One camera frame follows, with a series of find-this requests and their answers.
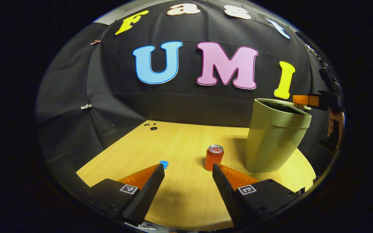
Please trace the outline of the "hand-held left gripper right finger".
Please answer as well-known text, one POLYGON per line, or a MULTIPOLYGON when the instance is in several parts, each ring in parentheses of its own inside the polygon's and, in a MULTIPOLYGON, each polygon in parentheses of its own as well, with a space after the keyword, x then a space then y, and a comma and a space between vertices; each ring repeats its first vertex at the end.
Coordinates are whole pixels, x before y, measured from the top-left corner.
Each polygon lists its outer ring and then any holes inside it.
POLYGON ((273 179, 259 181, 215 163, 212 177, 236 227, 270 223, 305 192, 294 192, 273 179))

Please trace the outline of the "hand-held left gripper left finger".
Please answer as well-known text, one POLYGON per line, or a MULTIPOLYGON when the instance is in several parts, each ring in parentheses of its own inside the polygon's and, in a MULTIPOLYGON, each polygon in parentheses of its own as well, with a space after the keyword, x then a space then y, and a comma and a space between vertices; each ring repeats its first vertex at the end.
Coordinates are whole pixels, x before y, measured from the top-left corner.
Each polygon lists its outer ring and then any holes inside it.
POLYGON ((104 179, 88 189, 88 202, 115 220, 137 226, 143 223, 163 179, 161 163, 117 181, 104 179))

